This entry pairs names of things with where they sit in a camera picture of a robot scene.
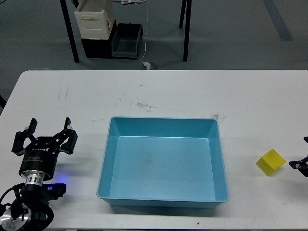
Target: plastic tray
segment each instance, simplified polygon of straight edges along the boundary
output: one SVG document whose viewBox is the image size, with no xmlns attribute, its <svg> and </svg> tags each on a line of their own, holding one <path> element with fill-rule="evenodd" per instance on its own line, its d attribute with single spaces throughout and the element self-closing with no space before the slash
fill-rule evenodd
<svg viewBox="0 0 308 231">
<path fill-rule="evenodd" d="M 113 117 L 97 196 L 111 205 L 214 208 L 226 202 L 218 122 Z"/>
<path fill-rule="evenodd" d="M 120 23 L 112 40 L 112 56 L 137 59 L 142 35 L 142 25 Z"/>
</svg>

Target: table surface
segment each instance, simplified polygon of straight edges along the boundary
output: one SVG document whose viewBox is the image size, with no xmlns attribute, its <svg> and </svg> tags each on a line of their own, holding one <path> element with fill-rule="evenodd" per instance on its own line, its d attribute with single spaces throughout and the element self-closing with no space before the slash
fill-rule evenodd
<svg viewBox="0 0 308 231">
<path fill-rule="evenodd" d="M 308 72 L 27 71 L 0 116 L 0 194 L 24 182 L 17 131 L 36 118 L 35 136 L 54 135 L 70 117 L 78 140 L 60 153 L 50 201 L 63 229 L 308 229 L 308 179 L 284 164 L 270 177 L 256 165 L 274 148 L 287 162 L 308 154 Z M 96 196 L 113 116 L 216 118 L 230 199 L 216 209 L 111 207 Z M 12 202 L 13 193 L 4 203 Z"/>
</svg>

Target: white container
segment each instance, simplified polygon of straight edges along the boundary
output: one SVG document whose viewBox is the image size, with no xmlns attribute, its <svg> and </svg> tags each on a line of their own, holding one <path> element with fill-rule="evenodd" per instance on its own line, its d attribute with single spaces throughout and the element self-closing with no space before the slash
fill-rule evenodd
<svg viewBox="0 0 308 231">
<path fill-rule="evenodd" d="M 75 17 L 82 38 L 107 40 L 115 22 L 112 0 L 83 0 Z"/>
</svg>

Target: black table leg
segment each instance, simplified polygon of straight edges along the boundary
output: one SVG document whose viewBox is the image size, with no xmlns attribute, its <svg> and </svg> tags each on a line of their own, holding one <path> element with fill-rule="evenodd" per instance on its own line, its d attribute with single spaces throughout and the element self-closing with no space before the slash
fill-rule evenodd
<svg viewBox="0 0 308 231">
<path fill-rule="evenodd" d="M 189 43 L 189 30 L 190 30 L 190 24 L 191 24 L 191 13 L 192 13 L 192 0 L 187 0 L 185 39 L 184 39 L 184 56 L 183 56 L 184 62 L 187 62 L 187 57 L 188 57 L 188 43 Z"/>
<path fill-rule="evenodd" d="M 79 5 L 78 0 L 72 0 L 72 2 L 73 2 L 73 4 L 74 4 L 74 6 L 77 8 L 78 5 Z"/>
<path fill-rule="evenodd" d="M 4 108 L 6 105 L 6 101 L 4 98 L 2 98 L 2 96 L 0 95 L 0 107 Z"/>
<path fill-rule="evenodd" d="M 78 63 L 79 62 L 78 52 L 77 52 L 77 48 L 76 48 L 76 44 L 75 44 L 75 40 L 74 40 L 74 34 L 73 34 L 73 30 L 72 30 L 72 25 L 71 25 L 71 21 L 69 20 L 67 5 L 66 5 L 65 1 L 66 0 L 60 0 L 61 8 L 62 8 L 63 17 L 64 17 L 64 21 L 65 21 L 65 25 L 66 25 L 66 30 L 67 30 L 67 33 L 68 33 L 69 42 L 71 44 L 71 49 L 72 49 L 72 52 L 73 52 L 74 61 L 75 61 L 75 63 Z"/>
<path fill-rule="evenodd" d="M 184 15 L 185 15 L 186 2 L 187 2 L 187 0 L 183 0 L 183 1 L 182 1 L 182 8 L 181 8 L 181 16 L 180 16 L 180 25 L 179 25 L 179 28 L 183 28 L 183 22 L 184 22 Z"/>
</svg>

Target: yellow cube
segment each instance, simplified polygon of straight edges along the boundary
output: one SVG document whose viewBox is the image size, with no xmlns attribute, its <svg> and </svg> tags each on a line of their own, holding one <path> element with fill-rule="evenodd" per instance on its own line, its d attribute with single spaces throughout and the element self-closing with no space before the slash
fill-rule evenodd
<svg viewBox="0 0 308 231">
<path fill-rule="evenodd" d="M 266 175 L 270 176 L 284 163 L 285 159 L 283 159 L 278 152 L 272 149 L 258 160 L 257 165 Z"/>
</svg>

